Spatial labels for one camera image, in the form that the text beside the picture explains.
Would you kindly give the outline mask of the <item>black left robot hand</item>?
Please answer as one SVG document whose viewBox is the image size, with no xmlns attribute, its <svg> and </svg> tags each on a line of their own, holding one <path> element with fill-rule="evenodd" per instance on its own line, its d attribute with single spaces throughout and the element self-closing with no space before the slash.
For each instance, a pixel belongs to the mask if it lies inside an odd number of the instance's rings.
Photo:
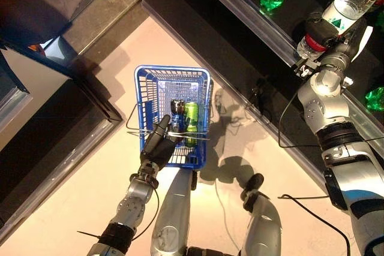
<svg viewBox="0 0 384 256">
<path fill-rule="evenodd" d="M 140 153 L 141 164 L 145 161 L 153 162 L 158 166 L 158 170 L 162 170 L 169 162 L 176 147 L 176 141 L 166 135 L 170 120 L 170 115 L 164 115 L 154 131 L 150 133 Z"/>
</svg>

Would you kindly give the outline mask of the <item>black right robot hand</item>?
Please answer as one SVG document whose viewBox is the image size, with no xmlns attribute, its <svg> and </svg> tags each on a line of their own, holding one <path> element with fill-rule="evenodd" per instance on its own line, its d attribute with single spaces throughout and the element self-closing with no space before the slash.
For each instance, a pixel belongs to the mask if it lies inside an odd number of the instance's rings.
<svg viewBox="0 0 384 256">
<path fill-rule="evenodd" d="M 302 59 L 318 62 L 330 53 L 343 53 L 353 61 L 364 49 L 373 32 L 365 18 L 360 18 L 341 34 L 319 12 L 305 21 L 305 35 L 296 51 Z"/>
</svg>

